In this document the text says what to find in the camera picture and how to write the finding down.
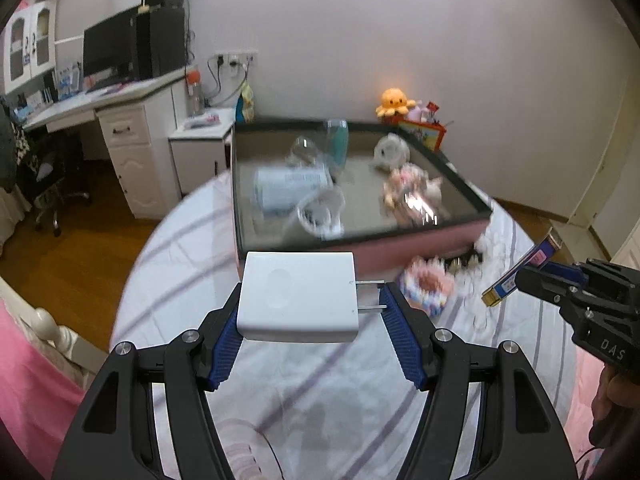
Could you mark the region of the person's right hand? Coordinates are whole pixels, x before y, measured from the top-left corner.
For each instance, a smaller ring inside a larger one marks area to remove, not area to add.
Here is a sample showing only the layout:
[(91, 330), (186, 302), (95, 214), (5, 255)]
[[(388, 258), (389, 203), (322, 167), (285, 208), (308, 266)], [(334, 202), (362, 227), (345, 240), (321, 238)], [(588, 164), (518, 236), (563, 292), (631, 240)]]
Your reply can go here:
[(589, 441), (596, 448), (608, 448), (623, 435), (632, 413), (639, 408), (639, 385), (612, 365), (600, 374), (598, 390), (591, 403), (593, 424)]

